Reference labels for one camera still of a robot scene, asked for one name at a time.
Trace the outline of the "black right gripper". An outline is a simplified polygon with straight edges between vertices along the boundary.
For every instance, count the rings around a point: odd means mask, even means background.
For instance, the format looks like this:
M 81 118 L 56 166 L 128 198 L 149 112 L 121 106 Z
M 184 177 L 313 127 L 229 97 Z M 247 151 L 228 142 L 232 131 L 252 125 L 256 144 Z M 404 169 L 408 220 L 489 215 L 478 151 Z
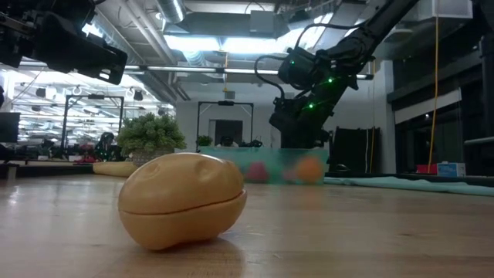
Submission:
M 309 97 L 286 99 L 277 97 L 269 123 L 280 132 L 281 148 L 312 149 L 323 147 L 329 141 L 329 132 L 323 128 L 332 111 L 325 104 Z

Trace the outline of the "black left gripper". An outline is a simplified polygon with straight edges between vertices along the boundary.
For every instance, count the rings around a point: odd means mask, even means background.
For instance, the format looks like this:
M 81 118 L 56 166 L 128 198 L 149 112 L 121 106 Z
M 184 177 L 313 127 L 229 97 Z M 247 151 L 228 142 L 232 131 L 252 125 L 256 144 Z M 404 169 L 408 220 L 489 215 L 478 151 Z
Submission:
M 36 59 L 61 73 L 81 75 L 120 84 L 127 54 L 71 21 L 46 13 L 36 31 Z

